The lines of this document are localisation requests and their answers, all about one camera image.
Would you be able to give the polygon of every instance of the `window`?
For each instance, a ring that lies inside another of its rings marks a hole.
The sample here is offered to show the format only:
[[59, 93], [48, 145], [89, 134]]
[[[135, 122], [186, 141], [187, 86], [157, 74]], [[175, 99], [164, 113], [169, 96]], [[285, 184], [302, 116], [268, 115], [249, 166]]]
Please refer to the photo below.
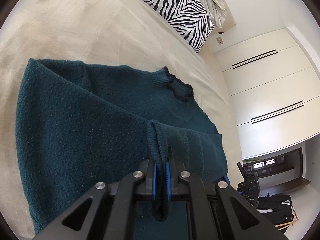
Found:
[[262, 162], [262, 163], [256, 163], [256, 164], [254, 165], [254, 168], [255, 168], [255, 169], [261, 168], [261, 167], [264, 167], [264, 162]]
[[269, 164], [272, 164], [272, 163], [275, 163], [275, 159], [266, 161], [266, 165], [269, 165]]

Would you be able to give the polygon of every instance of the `zebra print pillow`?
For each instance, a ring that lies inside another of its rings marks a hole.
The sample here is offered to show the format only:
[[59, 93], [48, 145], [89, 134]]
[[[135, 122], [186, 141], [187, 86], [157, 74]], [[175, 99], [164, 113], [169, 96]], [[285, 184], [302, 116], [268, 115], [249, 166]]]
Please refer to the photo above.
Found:
[[156, 10], [198, 53], [214, 28], [200, 0], [143, 0]]

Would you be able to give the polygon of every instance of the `electrical outlet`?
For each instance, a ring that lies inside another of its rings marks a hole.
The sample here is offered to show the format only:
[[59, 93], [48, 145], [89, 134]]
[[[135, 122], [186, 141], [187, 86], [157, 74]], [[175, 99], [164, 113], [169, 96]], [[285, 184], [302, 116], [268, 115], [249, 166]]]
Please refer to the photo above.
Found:
[[218, 37], [218, 38], [217, 38], [217, 41], [218, 41], [219, 45], [221, 45], [221, 44], [223, 43], [221, 37]]

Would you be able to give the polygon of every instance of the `white wall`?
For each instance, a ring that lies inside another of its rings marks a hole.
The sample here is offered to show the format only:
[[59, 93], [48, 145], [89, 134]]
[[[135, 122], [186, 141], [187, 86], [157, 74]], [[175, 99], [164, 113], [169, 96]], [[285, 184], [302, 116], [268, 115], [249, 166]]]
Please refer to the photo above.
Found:
[[[302, 0], [225, 0], [236, 25], [209, 36], [213, 52], [286, 26], [296, 26], [320, 55], [320, 28]], [[216, 38], [221, 36], [223, 44]]]
[[296, 176], [295, 170], [296, 169], [281, 172], [279, 174], [271, 175], [271, 176], [264, 177], [264, 178], [259, 178], [258, 181], [260, 184], [260, 188], [271, 187], [271, 186], [285, 183], [289, 180], [293, 180], [295, 178], [298, 178], [299, 176]]
[[290, 193], [299, 221], [284, 234], [289, 240], [301, 240], [320, 211], [320, 193], [310, 185]]
[[320, 134], [307, 140], [306, 144], [306, 179], [320, 192]]

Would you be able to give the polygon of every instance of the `sweater collar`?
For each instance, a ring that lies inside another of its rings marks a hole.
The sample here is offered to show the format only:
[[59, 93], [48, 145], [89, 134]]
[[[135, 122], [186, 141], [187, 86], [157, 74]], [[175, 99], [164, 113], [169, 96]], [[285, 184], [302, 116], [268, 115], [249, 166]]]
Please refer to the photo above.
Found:
[[178, 100], [188, 102], [189, 99], [193, 98], [193, 88], [190, 85], [183, 83], [175, 75], [170, 74], [166, 66], [153, 72], [152, 76], [155, 87], [166, 85], [167, 89], [172, 91], [174, 97]]

